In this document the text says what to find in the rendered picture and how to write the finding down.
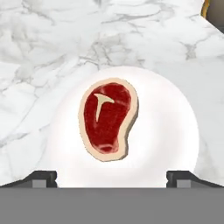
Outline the raw red steak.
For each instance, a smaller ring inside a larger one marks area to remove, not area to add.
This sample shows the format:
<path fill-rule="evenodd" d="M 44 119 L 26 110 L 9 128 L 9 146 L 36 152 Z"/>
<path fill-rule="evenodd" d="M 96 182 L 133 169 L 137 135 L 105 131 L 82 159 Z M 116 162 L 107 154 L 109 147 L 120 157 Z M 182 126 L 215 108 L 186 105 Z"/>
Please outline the raw red steak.
<path fill-rule="evenodd" d="M 80 135 L 87 152 L 102 162 L 125 158 L 137 111 L 137 92 L 126 80 L 109 78 L 91 85 L 79 109 Z"/>

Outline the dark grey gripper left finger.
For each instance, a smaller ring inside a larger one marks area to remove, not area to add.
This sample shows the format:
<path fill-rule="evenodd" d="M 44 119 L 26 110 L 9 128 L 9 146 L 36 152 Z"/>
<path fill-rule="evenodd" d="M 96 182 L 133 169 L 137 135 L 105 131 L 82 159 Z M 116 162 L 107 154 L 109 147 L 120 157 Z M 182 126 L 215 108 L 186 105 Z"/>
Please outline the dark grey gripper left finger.
<path fill-rule="evenodd" d="M 20 179 L 9 184 L 0 185 L 0 188 L 20 187 L 20 188 L 57 188 L 56 171 L 34 171 L 24 179 Z"/>

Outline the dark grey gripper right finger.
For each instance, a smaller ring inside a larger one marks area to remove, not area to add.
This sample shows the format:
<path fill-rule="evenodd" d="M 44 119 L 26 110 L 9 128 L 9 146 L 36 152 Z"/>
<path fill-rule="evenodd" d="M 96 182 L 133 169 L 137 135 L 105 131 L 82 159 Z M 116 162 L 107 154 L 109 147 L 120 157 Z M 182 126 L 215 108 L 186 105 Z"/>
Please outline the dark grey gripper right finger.
<path fill-rule="evenodd" d="M 200 179 L 190 171 L 168 171 L 166 178 L 167 188 L 222 188 L 222 185 Z"/>

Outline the white round plate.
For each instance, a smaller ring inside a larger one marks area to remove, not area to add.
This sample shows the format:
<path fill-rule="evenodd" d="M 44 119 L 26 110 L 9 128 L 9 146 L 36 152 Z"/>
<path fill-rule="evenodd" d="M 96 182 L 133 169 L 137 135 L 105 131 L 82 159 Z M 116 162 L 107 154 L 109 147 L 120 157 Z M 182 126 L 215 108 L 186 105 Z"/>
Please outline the white round plate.
<path fill-rule="evenodd" d="M 128 155 L 101 162 L 79 132 L 81 97 L 97 81 L 117 77 L 136 90 L 138 116 L 128 135 Z M 119 66 L 83 76 L 52 120 L 42 167 L 55 170 L 60 187 L 164 187 L 169 170 L 193 171 L 200 148 L 196 117 L 184 95 L 152 71 Z"/>

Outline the grey stool with gold rim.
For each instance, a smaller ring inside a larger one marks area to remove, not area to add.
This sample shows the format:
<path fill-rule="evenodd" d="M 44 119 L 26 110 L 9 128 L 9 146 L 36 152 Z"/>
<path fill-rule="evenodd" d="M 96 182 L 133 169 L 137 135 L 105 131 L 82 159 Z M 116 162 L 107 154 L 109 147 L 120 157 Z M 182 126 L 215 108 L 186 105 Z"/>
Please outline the grey stool with gold rim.
<path fill-rule="evenodd" d="M 224 34 L 224 0 L 203 0 L 200 15 Z"/>

